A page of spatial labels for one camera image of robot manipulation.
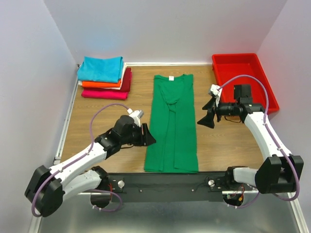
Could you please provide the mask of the green t shirt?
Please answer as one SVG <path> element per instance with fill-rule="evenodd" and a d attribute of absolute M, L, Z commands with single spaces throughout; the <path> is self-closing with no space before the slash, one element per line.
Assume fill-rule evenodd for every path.
<path fill-rule="evenodd" d="M 197 135 L 193 75 L 154 77 L 150 132 L 144 170 L 161 173 L 197 173 Z"/>

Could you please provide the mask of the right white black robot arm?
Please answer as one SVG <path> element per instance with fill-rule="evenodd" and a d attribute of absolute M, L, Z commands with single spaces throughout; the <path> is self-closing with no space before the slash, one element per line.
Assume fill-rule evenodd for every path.
<path fill-rule="evenodd" d="M 218 85 L 213 84 L 208 93 L 211 99 L 203 107 L 207 114 L 197 123 L 213 129 L 214 122 L 219 122 L 222 117 L 239 117 L 252 133 L 263 156 L 259 169 L 228 167 L 223 179 L 224 186 L 235 190 L 245 183 L 255 187 L 261 194 L 297 193 L 304 162 L 301 156 L 293 155 L 280 141 L 262 104 L 253 102 L 251 86 L 235 85 L 234 102 L 220 100 L 222 91 Z"/>

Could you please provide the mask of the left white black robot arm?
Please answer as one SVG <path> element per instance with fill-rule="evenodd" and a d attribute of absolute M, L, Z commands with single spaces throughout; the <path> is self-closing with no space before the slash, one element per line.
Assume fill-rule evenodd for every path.
<path fill-rule="evenodd" d="M 86 169 L 108 159 L 122 149 L 123 145 L 149 146 L 156 142 L 146 123 L 141 123 L 142 110 L 122 115 L 107 132 L 91 137 L 91 144 L 66 161 L 50 168 L 39 166 L 25 190 L 35 217 L 53 214 L 68 198 L 87 190 L 102 192 L 108 180 L 103 170 Z"/>

